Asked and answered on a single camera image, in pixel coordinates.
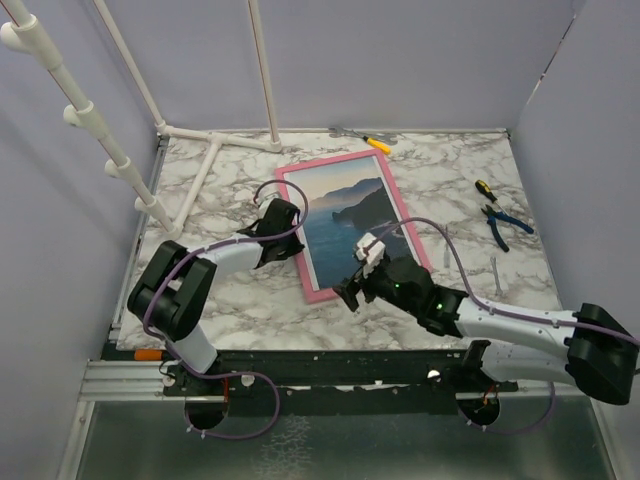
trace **gray wall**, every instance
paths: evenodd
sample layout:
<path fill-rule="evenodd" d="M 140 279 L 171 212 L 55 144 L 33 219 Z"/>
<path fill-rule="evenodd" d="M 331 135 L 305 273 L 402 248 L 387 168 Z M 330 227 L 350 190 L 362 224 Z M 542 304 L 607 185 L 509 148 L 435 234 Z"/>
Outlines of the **gray wall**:
<path fill-rule="evenodd" d="M 640 336 L 640 2 L 587 2 L 513 145 L 562 301 Z M 640 386 L 614 409 L 640 478 Z"/>
<path fill-rule="evenodd" d="M 266 125 L 246 1 L 107 4 L 170 123 Z M 512 127 L 573 15 L 571 0 L 261 0 L 260 10 L 287 127 Z"/>
<path fill-rule="evenodd" d="M 148 176 L 153 126 L 86 11 L 75 1 L 27 3 Z M 2 11 L 0 22 L 6 18 Z M 35 60 L 0 47 L 3 479 L 55 476 L 84 364 L 106 338 L 132 241 L 134 195 L 104 175 L 100 145 L 63 122 L 66 104 Z"/>

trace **pink picture frame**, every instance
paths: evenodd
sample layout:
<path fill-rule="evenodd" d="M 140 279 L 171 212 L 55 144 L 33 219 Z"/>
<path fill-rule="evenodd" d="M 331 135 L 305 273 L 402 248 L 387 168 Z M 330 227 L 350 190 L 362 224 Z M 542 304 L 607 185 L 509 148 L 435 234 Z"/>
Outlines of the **pink picture frame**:
<path fill-rule="evenodd" d="M 296 256 L 308 303 L 338 297 L 331 285 L 342 280 L 339 276 L 349 277 L 357 269 L 352 257 L 354 239 L 369 230 L 375 235 L 392 222 L 409 218 L 389 165 L 377 149 L 281 167 L 275 176 L 298 185 L 310 202 L 307 221 L 298 230 L 306 248 Z M 284 199 L 304 208 L 295 190 L 283 184 L 279 188 Z M 380 222 L 381 218 L 388 221 L 375 226 L 367 223 Z M 431 270 L 415 226 L 401 228 L 402 233 L 385 239 L 387 252 L 391 256 L 392 250 L 398 255 L 411 253 Z"/>

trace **yellow screwdriver handle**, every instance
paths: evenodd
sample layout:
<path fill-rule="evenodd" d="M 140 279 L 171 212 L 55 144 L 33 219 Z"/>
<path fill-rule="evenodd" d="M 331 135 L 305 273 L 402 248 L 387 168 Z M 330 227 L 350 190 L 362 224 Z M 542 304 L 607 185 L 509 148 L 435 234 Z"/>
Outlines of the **yellow screwdriver handle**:
<path fill-rule="evenodd" d="M 384 153 L 385 155 L 391 154 L 391 149 L 389 148 L 388 145 L 385 145 L 384 143 L 379 142 L 378 140 L 374 140 L 371 137 L 366 137 L 366 140 L 369 145 L 371 145 L 374 148 L 378 148 L 382 150 L 382 153 Z"/>

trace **landscape photo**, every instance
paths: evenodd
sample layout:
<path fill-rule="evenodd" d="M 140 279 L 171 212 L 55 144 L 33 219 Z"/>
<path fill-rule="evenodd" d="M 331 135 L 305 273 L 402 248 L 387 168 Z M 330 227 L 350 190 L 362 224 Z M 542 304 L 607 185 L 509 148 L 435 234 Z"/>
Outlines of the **landscape photo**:
<path fill-rule="evenodd" d="M 324 290 L 350 277 L 358 269 L 354 246 L 366 233 L 379 235 L 399 221 L 397 208 L 374 156 L 287 172 L 284 178 L 298 185 L 309 199 L 300 240 L 314 291 Z M 288 188 L 291 201 L 302 206 Z M 395 258 L 415 254 L 398 228 L 384 239 L 386 252 Z"/>

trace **marble surface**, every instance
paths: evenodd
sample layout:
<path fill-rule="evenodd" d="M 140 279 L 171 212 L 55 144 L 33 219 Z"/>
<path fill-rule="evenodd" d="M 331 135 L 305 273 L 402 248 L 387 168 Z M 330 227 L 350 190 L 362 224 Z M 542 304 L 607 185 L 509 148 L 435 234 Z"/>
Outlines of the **marble surface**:
<path fill-rule="evenodd" d="M 251 198 L 258 185 L 273 178 L 276 167 L 369 149 L 356 138 L 325 133 L 285 133 L 281 154 L 227 146 L 218 154 L 187 218 L 185 246 L 228 237 L 256 219 Z M 204 142 L 171 139 L 158 194 L 174 217 L 205 154 Z M 539 309 L 559 307 L 540 240 L 506 224 L 500 231 L 511 247 L 496 245 L 480 207 L 486 203 L 475 180 L 487 181 L 500 203 L 535 228 L 506 134 L 404 134 L 388 158 L 411 215 L 448 226 L 477 294 Z M 453 257 L 445 262 L 445 243 L 428 225 L 418 233 L 434 267 L 435 282 L 463 288 Z M 134 282 L 163 241 L 160 226 L 147 226 Z M 490 257 L 497 257 L 503 295 L 496 294 Z M 416 320 L 382 301 L 353 314 L 339 300 L 308 305 L 293 259 L 241 272 L 213 289 L 201 325 L 222 349 L 417 349 L 457 348 L 461 341 L 437 337 Z M 129 312 L 122 318 L 119 349 L 159 347 Z"/>

